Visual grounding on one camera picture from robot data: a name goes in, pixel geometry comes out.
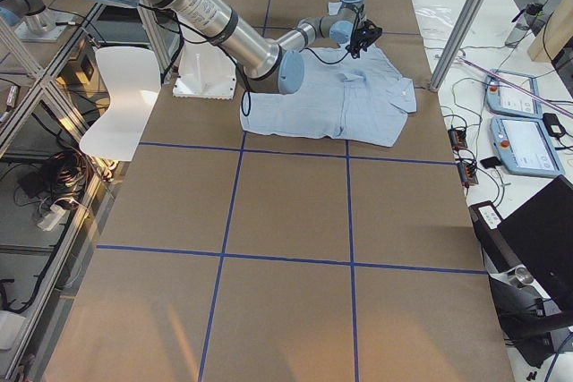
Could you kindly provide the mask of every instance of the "brown table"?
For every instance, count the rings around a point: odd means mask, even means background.
[[[226,1],[274,37],[336,0]],[[513,380],[411,2],[366,7],[419,87],[395,147],[165,89],[46,381]]]

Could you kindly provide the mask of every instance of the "monitor stand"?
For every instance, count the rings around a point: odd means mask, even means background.
[[[552,356],[569,335],[567,327],[551,329],[540,335],[524,338],[528,328],[539,326],[541,321],[550,321],[561,315],[560,309],[552,301],[543,298],[532,287],[517,289],[490,277],[493,302],[498,312],[501,329],[521,353],[527,364],[540,368]],[[571,352],[571,344],[565,345],[562,352]]]

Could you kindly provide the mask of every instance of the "white cloth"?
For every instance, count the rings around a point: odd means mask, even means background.
[[[335,62],[344,48],[314,48],[326,62]],[[306,138],[359,140],[391,147],[408,113],[415,112],[412,80],[404,78],[377,47],[359,59],[348,55],[326,65],[302,52],[305,76],[291,95],[252,94],[251,112],[241,115],[244,130]]]

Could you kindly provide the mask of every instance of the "power adapter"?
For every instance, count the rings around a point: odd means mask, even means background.
[[[567,134],[567,132],[565,132],[565,127],[561,125],[556,114],[543,114],[543,124],[545,124],[545,129],[547,129],[547,133],[552,138],[560,139]]]

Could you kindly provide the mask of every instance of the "blue control panel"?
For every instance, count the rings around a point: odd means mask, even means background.
[[[492,72],[501,76],[513,84],[523,87],[536,96],[539,95],[537,79],[534,76],[517,72],[506,72],[493,70]],[[503,82],[499,82],[492,76],[487,77],[487,87],[485,89],[485,100],[492,112],[501,115],[522,116],[524,118],[543,117],[541,104],[516,89],[511,88]]]
[[[547,178],[565,174],[543,121],[494,116],[490,127],[493,145],[511,174]]]

